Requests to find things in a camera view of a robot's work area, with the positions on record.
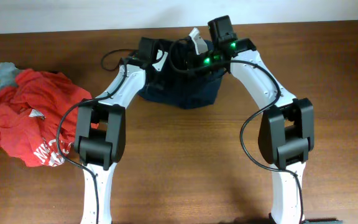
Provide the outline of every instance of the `white arm segment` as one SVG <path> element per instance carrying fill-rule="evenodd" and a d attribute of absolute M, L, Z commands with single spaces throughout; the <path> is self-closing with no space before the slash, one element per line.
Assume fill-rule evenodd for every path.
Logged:
<path fill-rule="evenodd" d="M 256 63 L 270 72 L 257 50 L 247 50 L 239 53 L 233 60 L 244 60 Z M 242 63 L 231 63 L 231 73 L 247 88 L 252 98 L 255 100 L 259 109 L 271 103 L 277 95 L 276 87 L 271 79 L 258 68 Z M 280 82 L 278 82 L 282 95 L 275 104 L 278 107 L 293 103 L 295 95 L 286 90 Z M 297 162 L 287 166 L 299 175 L 299 181 L 302 183 L 302 173 L 306 163 Z M 293 176 L 286 172 L 273 172 L 273 207 L 272 217 L 277 224 L 298 224 L 300 219 L 300 197 Z"/>
<path fill-rule="evenodd" d="M 98 96 L 98 98 L 112 93 L 120 84 L 124 75 L 124 66 L 121 65 L 119 73 L 109 87 Z M 127 65 L 127 78 L 120 87 L 120 89 L 110 99 L 101 100 L 99 103 L 105 105 L 120 105 L 125 108 L 135 97 L 136 93 L 143 88 L 146 81 L 145 70 Z M 112 218 L 110 213 L 110 198 L 112 175 L 116 167 L 113 163 L 109 170 L 103 170 L 103 166 L 88 164 L 86 167 L 97 174 L 96 183 L 98 186 L 99 196 L 99 223 L 98 224 L 111 224 Z M 94 184 L 91 175 L 84 170 L 85 176 L 85 199 L 84 199 L 84 213 L 82 216 L 81 224 L 96 224 L 96 196 L 94 194 Z"/>

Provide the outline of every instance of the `clothing tag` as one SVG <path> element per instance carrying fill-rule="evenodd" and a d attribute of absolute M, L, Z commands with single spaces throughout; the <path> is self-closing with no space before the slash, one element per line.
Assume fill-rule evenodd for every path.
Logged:
<path fill-rule="evenodd" d="M 33 117 L 41 117 L 42 119 L 45 119 L 45 115 L 42 114 L 41 112 L 37 111 L 36 109 L 33 109 L 31 111 L 31 113 L 29 114 L 29 117 L 30 118 L 33 118 Z"/>

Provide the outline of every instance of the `red fabric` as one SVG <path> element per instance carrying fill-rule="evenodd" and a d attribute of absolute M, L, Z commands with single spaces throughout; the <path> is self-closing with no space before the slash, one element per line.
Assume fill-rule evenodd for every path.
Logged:
<path fill-rule="evenodd" d="M 57 166 L 63 163 L 56 145 L 57 126 L 75 103 L 91 98 L 64 74 L 24 70 L 16 76 L 18 87 L 0 91 L 0 147 L 26 166 Z M 35 109 L 45 117 L 29 117 Z M 74 141 L 78 108 L 63 123 L 60 148 L 68 154 Z"/>

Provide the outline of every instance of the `white wall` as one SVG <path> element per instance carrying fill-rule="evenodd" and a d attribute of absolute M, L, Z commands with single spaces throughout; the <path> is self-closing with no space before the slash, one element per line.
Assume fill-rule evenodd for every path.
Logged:
<path fill-rule="evenodd" d="M 0 33 L 358 19 L 358 0 L 0 0 Z"/>

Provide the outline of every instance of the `black bracket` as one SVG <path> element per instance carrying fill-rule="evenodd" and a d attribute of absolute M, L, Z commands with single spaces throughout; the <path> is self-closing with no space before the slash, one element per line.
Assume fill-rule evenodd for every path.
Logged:
<path fill-rule="evenodd" d="M 285 120 L 293 125 L 285 127 Z M 314 115 L 310 100 L 294 99 L 290 105 L 272 106 L 264 111 L 258 137 L 265 161 L 279 169 L 295 162 L 305 162 L 314 147 Z"/>
<path fill-rule="evenodd" d="M 94 129 L 91 123 L 107 121 L 107 130 Z M 126 143 L 125 107 L 90 103 L 78 108 L 74 148 L 81 161 L 108 170 L 119 162 Z"/>

